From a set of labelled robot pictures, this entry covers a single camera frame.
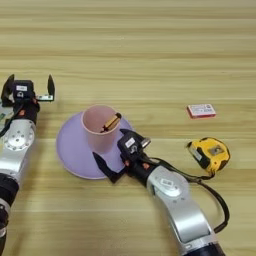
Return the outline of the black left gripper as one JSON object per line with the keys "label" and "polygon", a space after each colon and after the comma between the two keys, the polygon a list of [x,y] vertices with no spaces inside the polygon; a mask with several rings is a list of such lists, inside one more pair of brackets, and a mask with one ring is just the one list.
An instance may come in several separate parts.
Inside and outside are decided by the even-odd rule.
{"label": "black left gripper", "polygon": [[48,77],[48,94],[35,96],[32,99],[15,99],[12,101],[9,96],[13,92],[14,75],[10,75],[4,83],[1,101],[4,108],[10,108],[12,115],[5,121],[11,123],[14,120],[29,120],[34,124],[37,123],[37,115],[40,111],[40,102],[53,102],[55,95],[55,84],[51,75]]}

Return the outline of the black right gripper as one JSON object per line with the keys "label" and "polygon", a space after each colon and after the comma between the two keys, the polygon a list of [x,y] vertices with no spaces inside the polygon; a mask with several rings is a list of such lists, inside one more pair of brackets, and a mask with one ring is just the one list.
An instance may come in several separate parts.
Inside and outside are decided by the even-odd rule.
{"label": "black right gripper", "polygon": [[106,161],[99,154],[93,153],[96,164],[112,183],[117,182],[124,174],[127,174],[145,185],[149,175],[156,168],[156,164],[152,163],[144,153],[144,148],[150,143],[150,140],[139,137],[140,135],[133,130],[122,128],[120,131],[123,135],[131,133],[136,136],[122,137],[117,143],[124,168],[116,173],[107,166]]}

